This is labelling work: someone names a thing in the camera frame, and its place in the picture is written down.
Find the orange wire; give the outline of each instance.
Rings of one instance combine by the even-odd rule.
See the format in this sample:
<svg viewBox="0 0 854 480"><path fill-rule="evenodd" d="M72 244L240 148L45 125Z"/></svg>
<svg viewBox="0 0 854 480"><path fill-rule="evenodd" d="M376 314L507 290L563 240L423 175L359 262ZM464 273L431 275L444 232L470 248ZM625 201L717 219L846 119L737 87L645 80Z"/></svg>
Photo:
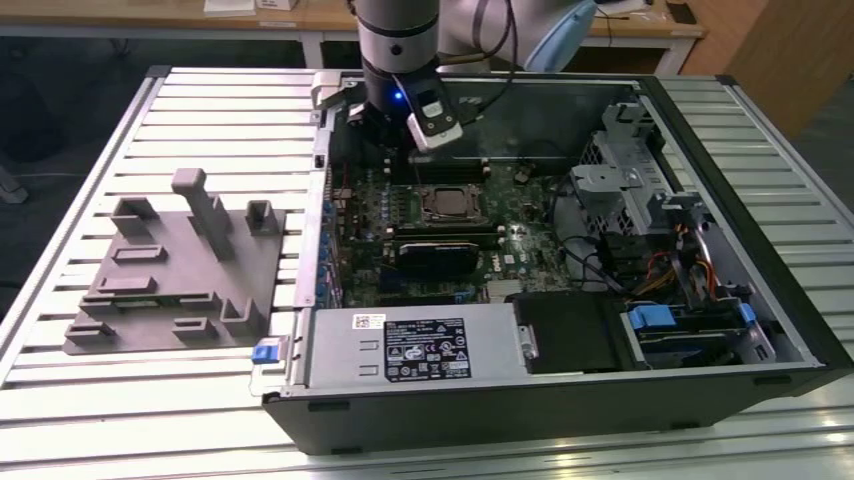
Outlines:
<svg viewBox="0 0 854 480"><path fill-rule="evenodd" d="M646 265L646 279L649 280L650 278L653 278L653 264L655 263L655 259L658 257L661 257L662 255L669 255L670 252L658 252L654 253L653 256L650 257L650 262Z"/></svg>
<svg viewBox="0 0 854 480"><path fill-rule="evenodd" d="M706 269L706 288L709 289L709 296L715 300L715 267L705 260L697 259L695 261Z"/></svg>

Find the blue tab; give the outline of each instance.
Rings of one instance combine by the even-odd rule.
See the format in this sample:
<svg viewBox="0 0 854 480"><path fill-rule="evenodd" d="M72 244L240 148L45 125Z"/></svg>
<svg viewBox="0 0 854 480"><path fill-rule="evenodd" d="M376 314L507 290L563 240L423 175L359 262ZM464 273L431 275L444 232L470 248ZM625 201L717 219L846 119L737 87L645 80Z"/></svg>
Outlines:
<svg viewBox="0 0 854 480"><path fill-rule="evenodd" d="M673 312L667 305L641 305L629 312L629 320L631 327L639 330L645 327L673 327L677 325L677 319L673 318Z"/></svg>
<svg viewBox="0 0 854 480"><path fill-rule="evenodd" d="M753 307L749 303L742 303L738 306L738 310L742 312L742 318L745 322L754 323L757 321L757 312L753 311Z"/></svg>
<svg viewBox="0 0 854 480"><path fill-rule="evenodd" d="M255 365L279 363L279 346L256 345L252 350L252 363Z"/></svg>
<svg viewBox="0 0 854 480"><path fill-rule="evenodd" d="M635 330L643 328L643 318L641 318L641 313L638 313L637 309L629 312L629 321L631 322L631 328Z"/></svg>

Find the barcode sticker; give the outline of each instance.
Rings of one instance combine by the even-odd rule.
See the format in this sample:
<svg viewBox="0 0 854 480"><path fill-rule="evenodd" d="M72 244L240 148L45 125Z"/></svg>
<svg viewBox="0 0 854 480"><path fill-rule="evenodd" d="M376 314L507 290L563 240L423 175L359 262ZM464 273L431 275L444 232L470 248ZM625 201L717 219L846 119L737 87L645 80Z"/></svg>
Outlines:
<svg viewBox="0 0 854 480"><path fill-rule="evenodd" d="M356 313L352 316L352 328L355 330L379 330L386 323L384 313Z"/></svg>

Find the metal slotted table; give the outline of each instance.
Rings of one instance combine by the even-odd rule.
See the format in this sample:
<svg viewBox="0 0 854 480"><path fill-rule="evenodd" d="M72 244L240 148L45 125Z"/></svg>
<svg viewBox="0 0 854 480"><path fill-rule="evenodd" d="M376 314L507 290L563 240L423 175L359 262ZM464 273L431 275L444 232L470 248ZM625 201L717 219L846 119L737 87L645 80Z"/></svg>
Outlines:
<svg viewBox="0 0 854 480"><path fill-rule="evenodd" d="M179 167L208 172L227 208L287 210L272 317L286 332L310 205L312 71L174 68L146 79L0 327L0 470L9 478L846 478L854 377L765 402L713 428L308 457L250 393L250 348L67 356L64 331L123 194L187 209ZM854 354L854 221L737 86L662 78L827 323ZM667 159L682 183L679 158Z"/></svg>

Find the paper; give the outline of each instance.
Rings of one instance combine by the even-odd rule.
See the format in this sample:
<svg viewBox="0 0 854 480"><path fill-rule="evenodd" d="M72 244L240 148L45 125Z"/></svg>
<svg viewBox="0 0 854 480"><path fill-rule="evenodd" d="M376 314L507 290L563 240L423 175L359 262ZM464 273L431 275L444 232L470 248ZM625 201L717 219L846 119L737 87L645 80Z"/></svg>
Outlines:
<svg viewBox="0 0 854 480"><path fill-rule="evenodd" d="M619 17L630 12L641 12L650 8L651 7L646 3L646 0L621 0L619 2L609 2L597 5L597 17Z"/></svg>
<svg viewBox="0 0 854 480"><path fill-rule="evenodd" d="M208 17L247 17L255 15L255 0L204 0Z"/></svg>

